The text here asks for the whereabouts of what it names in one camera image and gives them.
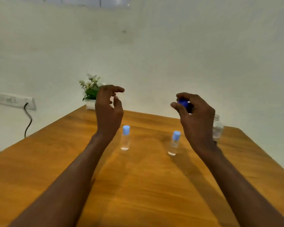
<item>water bottle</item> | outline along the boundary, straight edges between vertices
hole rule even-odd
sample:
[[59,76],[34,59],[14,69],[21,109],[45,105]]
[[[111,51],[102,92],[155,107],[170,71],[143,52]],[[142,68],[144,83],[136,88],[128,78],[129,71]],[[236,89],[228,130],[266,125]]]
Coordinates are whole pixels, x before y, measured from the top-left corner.
[[178,145],[179,145],[179,139],[181,136],[181,132],[180,131],[174,131],[173,134],[173,138],[171,140],[171,144],[170,144],[170,151],[168,151],[168,154],[171,156],[175,156],[177,153],[177,149],[178,149]]
[[130,126],[128,125],[123,126],[123,133],[121,137],[121,150],[129,149],[129,130]]
[[222,136],[222,132],[223,132],[223,124],[220,122],[220,116],[219,115],[215,115],[214,119],[213,119],[213,140],[215,142],[217,142],[219,140],[219,138]]

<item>white pot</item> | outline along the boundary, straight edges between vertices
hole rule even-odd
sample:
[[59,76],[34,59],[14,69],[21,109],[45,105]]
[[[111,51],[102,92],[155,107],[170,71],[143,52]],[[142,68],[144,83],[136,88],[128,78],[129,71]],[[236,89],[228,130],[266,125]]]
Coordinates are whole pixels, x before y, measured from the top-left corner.
[[95,110],[96,100],[95,99],[85,99],[86,109]]

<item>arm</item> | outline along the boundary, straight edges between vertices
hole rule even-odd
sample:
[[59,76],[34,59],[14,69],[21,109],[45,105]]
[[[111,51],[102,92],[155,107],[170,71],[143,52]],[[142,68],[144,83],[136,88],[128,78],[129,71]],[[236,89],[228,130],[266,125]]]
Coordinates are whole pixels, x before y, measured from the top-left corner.
[[[91,189],[91,178],[103,151],[121,125],[123,109],[115,92],[124,89],[103,86],[96,100],[98,130],[85,150],[10,227],[75,226]],[[110,97],[114,97],[114,108]]]
[[215,110],[198,95],[177,94],[195,107],[188,114],[179,103],[171,103],[180,114],[184,133],[193,150],[211,171],[242,227],[284,227],[284,217],[238,172],[213,142]]

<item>power socket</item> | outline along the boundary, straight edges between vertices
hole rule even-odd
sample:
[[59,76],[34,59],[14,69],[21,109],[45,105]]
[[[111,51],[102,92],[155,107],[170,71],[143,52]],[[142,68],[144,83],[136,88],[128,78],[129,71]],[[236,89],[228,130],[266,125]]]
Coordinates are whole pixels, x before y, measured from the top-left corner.
[[24,108],[24,105],[28,103],[26,109],[36,110],[36,104],[32,97],[19,96],[15,94],[0,93],[0,104]]

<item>power cord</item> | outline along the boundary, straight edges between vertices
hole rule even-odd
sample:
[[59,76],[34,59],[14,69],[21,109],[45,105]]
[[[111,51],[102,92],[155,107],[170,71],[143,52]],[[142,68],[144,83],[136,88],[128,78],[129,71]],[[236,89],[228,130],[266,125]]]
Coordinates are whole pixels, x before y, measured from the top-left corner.
[[27,110],[26,110],[26,106],[28,105],[28,103],[26,103],[25,105],[24,105],[24,111],[25,111],[25,113],[26,113],[26,115],[28,116],[28,118],[30,118],[30,122],[29,122],[29,125],[27,126],[27,128],[25,129],[25,132],[24,132],[24,137],[26,138],[26,131],[28,130],[28,128],[29,128],[29,126],[31,125],[31,122],[33,121],[33,118],[30,116],[30,114],[27,112]]

